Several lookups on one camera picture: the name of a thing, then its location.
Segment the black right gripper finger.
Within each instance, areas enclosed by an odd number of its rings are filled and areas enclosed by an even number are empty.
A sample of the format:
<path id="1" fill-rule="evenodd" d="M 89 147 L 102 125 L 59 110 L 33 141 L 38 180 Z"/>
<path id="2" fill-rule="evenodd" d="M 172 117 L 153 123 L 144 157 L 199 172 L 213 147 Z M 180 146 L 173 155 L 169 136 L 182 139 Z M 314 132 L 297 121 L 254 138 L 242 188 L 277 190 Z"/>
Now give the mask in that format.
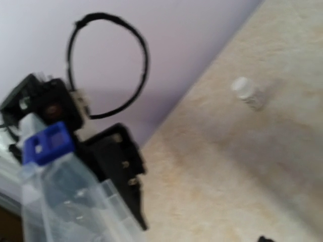
<path id="1" fill-rule="evenodd" d="M 257 240 L 257 242 L 276 242 L 272 238 L 266 237 L 266 236 L 260 236 Z"/>

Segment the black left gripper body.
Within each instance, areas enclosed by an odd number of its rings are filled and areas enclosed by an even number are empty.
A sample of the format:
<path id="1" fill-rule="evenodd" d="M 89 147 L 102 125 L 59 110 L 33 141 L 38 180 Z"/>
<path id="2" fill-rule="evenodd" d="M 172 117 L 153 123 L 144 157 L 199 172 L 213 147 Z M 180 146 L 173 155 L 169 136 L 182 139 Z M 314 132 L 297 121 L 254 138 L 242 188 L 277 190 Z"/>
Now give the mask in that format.
<path id="1" fill-rule="evenodd" d="M 7 148 L 13 156 L 21 156 L 22 152 L 18 147 L 20 136 L 14 134 L 10 127 L 17 128 L 19 121 L 30 113 L 36 114 L 46 125 L 63 121 L 70 132 L 83 125 L 81 113 L 62 79 L 46 82 L 29 74 L 1 104 L 3 125 L 14 140 Z"/>

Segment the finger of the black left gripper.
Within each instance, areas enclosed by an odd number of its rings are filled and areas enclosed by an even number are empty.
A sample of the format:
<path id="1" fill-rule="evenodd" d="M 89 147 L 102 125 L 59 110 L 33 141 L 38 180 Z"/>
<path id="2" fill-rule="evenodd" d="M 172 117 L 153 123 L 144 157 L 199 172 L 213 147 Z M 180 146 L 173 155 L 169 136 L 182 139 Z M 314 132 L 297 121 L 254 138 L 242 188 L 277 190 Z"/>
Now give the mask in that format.
<path id="1" fill-rule="evenodd" d="M 148 225 L 141 211 L 144 159 L 129 130 L 122 123 L 80 142 L 80 157 L 99 182 L 110 179 L 142 230 Z"/>

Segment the clear plastic pill organizer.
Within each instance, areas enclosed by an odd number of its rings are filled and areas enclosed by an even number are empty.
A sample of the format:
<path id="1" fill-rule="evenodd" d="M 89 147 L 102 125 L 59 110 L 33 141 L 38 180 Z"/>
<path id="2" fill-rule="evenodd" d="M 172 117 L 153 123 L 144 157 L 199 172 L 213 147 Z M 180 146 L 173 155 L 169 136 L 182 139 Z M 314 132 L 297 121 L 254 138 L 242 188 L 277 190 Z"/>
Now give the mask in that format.
<path id="1" fill-rule="evenodd" d="M 76 156 L 62 122 L 32 115 L 20 127 L 24 241 L 145 241 L 112 181 L 100 183 Z"/>

